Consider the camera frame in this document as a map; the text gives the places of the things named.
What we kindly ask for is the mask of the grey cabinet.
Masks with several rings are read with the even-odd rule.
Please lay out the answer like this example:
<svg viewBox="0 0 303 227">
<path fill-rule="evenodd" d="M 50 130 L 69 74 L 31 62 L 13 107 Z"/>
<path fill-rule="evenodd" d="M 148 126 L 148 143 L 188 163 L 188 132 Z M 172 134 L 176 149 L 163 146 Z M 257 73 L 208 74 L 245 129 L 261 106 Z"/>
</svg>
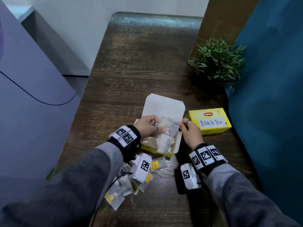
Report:
<svg viewBox="0 0 303 227">
<path fill-rule="evenodd" d="M 90 70 L 49 23 L 30 7 L 19 17 L 21 25 L 63 76 L 89 77 Z"/>
</svg>

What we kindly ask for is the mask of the green potted plant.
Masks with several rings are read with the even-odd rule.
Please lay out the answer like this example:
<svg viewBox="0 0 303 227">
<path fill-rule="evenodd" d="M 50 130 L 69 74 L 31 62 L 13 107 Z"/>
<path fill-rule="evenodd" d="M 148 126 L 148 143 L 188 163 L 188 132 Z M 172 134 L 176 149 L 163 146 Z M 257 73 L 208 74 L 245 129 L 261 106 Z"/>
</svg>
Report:
<svg viewBox="0 0 303 227">
<path fill-rule="evenodd" d="M 188 64 L 210 81 L 234 92 L 241 80 L 247 46 L 230 44 L 223 38 L 210 38 L 197 43 L 196 48 L 198 55 L 191 57 Z"/>
</svg>

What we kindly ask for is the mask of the open yellow tea box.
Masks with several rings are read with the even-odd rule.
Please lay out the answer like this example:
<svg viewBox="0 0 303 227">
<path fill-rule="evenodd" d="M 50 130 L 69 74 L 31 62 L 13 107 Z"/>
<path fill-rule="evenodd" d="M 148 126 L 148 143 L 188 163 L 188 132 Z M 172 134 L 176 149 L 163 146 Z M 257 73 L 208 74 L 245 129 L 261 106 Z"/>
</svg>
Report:
<svg viewBox="0 0 303 227">
<path fill-rule="evenodd" d="M 161 95 L 150 94 L 146 97 L 146 101 L 143 107 L 142 116 L 156 115 L 158 118 L 161 116 L 169 117 L 177 122 L 181 122 L 185 112 L 185 105 L 182 101 L 167 98 Z M 182 138 L 182 132 L 178 131 L 174 136 L 175 143 L 171 145 L 168 154 L 157 152 L 156 137 L 147 137 L 141 139 L 142 149 L 153 152 L 155 154 L 163 155 L 167 158 L 171 158 L 179 151 L 180 142 Z"/>
</svg>

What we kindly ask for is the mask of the lavender grey chair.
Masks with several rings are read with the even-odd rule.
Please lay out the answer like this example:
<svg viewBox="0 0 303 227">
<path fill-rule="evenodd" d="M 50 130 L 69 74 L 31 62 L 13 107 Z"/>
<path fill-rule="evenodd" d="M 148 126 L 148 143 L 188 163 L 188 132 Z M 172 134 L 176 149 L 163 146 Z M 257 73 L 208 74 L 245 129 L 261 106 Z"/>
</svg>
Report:
<svg viewBox="0 0 303 227">
<path fill-rule="evenodd" d="M 79 102 L 0 0 L 0 209 L 44 184 Z"/>
</svg>

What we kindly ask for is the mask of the person's left forearm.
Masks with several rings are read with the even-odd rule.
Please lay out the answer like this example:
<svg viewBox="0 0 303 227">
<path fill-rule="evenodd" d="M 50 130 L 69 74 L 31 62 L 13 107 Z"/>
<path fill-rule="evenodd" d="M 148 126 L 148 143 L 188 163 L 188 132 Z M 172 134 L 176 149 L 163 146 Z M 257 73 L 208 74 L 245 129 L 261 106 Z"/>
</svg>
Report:
<svg viewBox="0 0 303 227">
<path fill-rule="evenodd" d="M 7 204 L 0 227 L 88 227 L 122 165 L 118 147 L 97 146 L 29 197 Z"/>
</svg>

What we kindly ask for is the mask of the closed yellow tea box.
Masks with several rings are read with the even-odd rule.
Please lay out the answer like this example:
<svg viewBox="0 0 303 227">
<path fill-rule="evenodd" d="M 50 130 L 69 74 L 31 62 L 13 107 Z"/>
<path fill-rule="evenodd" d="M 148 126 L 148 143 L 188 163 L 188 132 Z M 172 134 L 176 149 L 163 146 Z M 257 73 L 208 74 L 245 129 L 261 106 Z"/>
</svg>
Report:
<svg viewBox="0 0 303 227">
<path fill-rule="evenodd" d="M 223 108 L 189 110 L 185 117 L 200 128 L 202 135 L 223 133 L 232 128 Z"/>
</svg>

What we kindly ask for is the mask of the person's right forearm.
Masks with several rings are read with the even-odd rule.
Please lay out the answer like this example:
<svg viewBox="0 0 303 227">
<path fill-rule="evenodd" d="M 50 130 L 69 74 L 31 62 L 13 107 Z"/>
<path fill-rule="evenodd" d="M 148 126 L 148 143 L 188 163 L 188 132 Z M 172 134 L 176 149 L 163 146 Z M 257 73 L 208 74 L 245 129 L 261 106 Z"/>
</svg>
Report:
<svg viewBox="0 0 303 227">
<path fill-rule="evenodd" d="M 212 166 L 203 173 L 229 227 L 302 227 L 231 165 Z"/>
</svg>

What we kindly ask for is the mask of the pile of tea bag packets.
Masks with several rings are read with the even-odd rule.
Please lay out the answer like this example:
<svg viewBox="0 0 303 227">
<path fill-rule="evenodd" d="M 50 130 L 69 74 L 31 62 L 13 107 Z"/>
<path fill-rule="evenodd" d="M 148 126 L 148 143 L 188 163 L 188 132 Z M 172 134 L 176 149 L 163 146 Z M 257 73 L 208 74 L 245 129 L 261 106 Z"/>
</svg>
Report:
<svg viewBox="0 0 303 227">
<path fill-rule="evenodd" d="M 132 174 L 130 162 L 124 163 L 114 178 L 113 183 L 105 194 L 105 200 L 110 204 L 114 211 L 121 206 L 126 196 L 137 195 L 139 191 L 144 192 L 153 180 L 153 172 L 167 167 L 167 160 L 165 156 L 152 159 L 150 171 L 148 172 L 146 181 L 144 183 L 135 183 L 130 180 Z"/>
</svg>

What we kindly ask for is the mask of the person's left hand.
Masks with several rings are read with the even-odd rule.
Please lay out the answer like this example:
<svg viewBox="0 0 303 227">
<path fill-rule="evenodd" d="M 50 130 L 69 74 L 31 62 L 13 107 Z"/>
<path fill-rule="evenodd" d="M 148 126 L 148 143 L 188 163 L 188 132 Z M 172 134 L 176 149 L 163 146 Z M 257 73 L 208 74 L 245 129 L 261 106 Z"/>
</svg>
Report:
<svg viewBox="0 0 303 227">
<path fill-rule="evenodd" d="M 165 130 L 161 127 L 156 126 L 156 123 L 148 123 L 148 116 L 141 117 L 135 124 L 134 127 L 139 131 L 141 139 L 147 137 L 157 137 L 162 133 L 165 133 Z"/>
</svg>

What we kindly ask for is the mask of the teal upholstered chair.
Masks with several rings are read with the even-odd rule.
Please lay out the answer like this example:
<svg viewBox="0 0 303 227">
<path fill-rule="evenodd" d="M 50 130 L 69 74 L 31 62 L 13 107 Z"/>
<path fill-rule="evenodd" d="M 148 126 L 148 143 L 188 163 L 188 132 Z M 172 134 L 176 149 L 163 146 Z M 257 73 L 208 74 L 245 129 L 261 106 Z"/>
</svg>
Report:
<svg viewBox="0 0 303 227">
<path fill-rule="evenodd" d="M 303 227 L 303 0 L 260 0 L 229 114 L 263 192 Z"/>
</svg>

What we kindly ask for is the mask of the person's right hand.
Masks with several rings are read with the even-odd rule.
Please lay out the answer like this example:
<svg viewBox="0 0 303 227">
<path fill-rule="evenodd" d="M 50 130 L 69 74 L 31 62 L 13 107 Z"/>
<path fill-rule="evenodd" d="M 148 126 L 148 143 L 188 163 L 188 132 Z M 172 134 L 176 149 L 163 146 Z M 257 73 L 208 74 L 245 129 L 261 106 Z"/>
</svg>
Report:
<svg viewBox="0 0 303 227">
<path fill-rule="evenodd" d="M 183 134 L 184 141 L 193 151 L 198 145 L 204 143 L 200 128 L 188 118 L 183 118 L 181 122 L 187 127 L 187 134 Z"/>
</svg>

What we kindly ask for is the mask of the black marker wristband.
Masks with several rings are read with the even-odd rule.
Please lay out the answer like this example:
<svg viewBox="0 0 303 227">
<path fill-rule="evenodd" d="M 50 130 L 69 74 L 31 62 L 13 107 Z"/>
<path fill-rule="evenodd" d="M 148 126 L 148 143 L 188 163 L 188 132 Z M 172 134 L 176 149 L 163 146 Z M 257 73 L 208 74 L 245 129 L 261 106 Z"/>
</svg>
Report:
<svg viewBox="0 0 303 227">
<path fill-rule="evenodd" d="M 107 142 L 119 148 L 125 163 L 135 160 L 137 152 L 142 147 L 141 134 L 133 125 L 121 126 L 110 134 Z"/>
<path fill-rule="evenodd" d="M 228 163 L 225 157 L 218 151 L 214 145 L 205 143 L 199 144 L 190 154 L 191 164 L 197 174 L 209 176 L 211 171 Z"/>
</svg>

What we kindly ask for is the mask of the translucent white tea bag packet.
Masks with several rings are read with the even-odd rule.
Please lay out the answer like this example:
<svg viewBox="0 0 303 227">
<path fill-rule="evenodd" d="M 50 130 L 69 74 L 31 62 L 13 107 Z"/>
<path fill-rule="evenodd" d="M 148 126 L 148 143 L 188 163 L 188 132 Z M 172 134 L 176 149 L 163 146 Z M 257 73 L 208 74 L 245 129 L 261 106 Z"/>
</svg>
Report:
<svg viewBox="0 0 303 227">
<path fill-rule="evenodd" d="M 179 131 L 179 122 L 175 121 L 172 118 L 161 116 L 159 127 L 165 130 L 167 135 L 174 137 L 176 133 Z"/>
</svg>

